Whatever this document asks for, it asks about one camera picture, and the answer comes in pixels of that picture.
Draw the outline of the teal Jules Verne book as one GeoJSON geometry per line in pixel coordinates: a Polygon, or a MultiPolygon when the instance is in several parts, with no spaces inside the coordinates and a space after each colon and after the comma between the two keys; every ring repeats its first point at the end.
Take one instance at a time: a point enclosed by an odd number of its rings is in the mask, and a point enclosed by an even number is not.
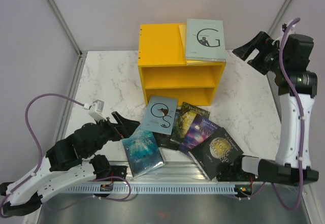
{"type": "Polygon", "coordinates": [[[159,150],[154,135],[138,127],[135,132],[122,140],[129,168],[133,178],[162,167],[164,158],[159,150]]]}

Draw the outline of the light blue O S book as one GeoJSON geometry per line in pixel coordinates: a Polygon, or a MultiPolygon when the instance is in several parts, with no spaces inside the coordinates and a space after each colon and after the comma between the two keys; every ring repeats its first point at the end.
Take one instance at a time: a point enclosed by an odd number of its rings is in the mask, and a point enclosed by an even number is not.
{"type": "Polygon", "coordinates": [[[141,123],[141,129],[171,135],[177,105],[177,99],[152,95],[141,123]]]}

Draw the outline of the grey G book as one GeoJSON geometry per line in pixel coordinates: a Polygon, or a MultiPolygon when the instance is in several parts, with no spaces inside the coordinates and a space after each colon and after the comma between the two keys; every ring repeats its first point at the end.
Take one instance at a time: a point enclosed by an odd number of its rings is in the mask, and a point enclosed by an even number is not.
{"type": "Polygon", "coordinates": [[[188,19],[185,58],[191,61],[225,62],[223,22],[221,20],[188,19]]]}

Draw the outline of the yellow L book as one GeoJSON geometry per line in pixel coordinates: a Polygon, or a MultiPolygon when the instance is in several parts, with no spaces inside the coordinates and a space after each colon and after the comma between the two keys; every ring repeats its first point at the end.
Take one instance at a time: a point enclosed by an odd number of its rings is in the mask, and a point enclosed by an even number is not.
{"type": "MultiPolygon", "coordinates": [[[[181,42],[182,42],[182,47],[183,47],[183,53],[186,55],[186,24],[180,24],[179,25],[179,32],[180,32],[180,37],[181,37],[181,42]]],[[[196,64],[202,64],[204,63],[203,61],[200,60],[188,60],[187,58],[185,59],[186,65],[196,65],[196,64]]]]}

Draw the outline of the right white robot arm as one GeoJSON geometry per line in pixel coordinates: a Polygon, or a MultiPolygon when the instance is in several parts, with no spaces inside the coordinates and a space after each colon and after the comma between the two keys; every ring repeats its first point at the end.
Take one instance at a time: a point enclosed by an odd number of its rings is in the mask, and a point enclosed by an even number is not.
{"type": "Polygon", "coordinates": [[[244,155],[232,167],[232,174],[244,180],[250,174],[261,181],[297,186],[314,183],[319,172],[311,168],[309,155],[309,126],[311,110],[317,95],[317,75],[307,70],[313,39],[306,35],[290,34],[283,51],[280,42],[266,32],[259,32],[251,41],[233,50],[247,63],[265,75],[275,74],[281,108],[281,133],[275,160],[244,155]]]}

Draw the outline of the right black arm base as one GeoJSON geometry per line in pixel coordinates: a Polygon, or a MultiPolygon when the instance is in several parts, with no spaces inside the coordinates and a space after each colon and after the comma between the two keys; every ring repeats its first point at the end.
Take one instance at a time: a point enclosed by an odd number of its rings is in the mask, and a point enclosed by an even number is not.
{"type": "Polygon", "coordinates": [[[225,167],[216,176],[216,180],[219,182],[250,182],[258,179],[255,174],[242,170],[242,159],[244,156],[237,157],[233,163],[225,167]]]}

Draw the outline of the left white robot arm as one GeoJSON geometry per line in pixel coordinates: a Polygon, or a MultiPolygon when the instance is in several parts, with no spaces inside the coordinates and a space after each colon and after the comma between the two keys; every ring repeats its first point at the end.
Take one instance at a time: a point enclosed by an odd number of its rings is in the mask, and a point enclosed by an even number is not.
{"type": "Polygon", "coordinates": [[[109,141],[129,138],[139,121],[112,113],[116,123],[108,118],[89,122],[54,144],[35,167],[16,182],[1,184],[1,213],[5,218],[24,216],[38,210],[50,198],[74,185],[86,181],[105,181],[112,176],[112,167],[97,151],[109,141]]]}

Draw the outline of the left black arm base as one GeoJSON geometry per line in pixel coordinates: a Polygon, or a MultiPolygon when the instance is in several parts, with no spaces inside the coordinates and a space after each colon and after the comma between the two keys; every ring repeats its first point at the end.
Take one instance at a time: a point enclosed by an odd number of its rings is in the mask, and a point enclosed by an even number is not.
{"type": "Polygon", "coordinates": [[[108,181],[107,177],[126,178],[127,166],[112,166],[104,155],[95,155],[89,163],[93,166],[93,173],[96,176],[96,180],[108,181]]]}

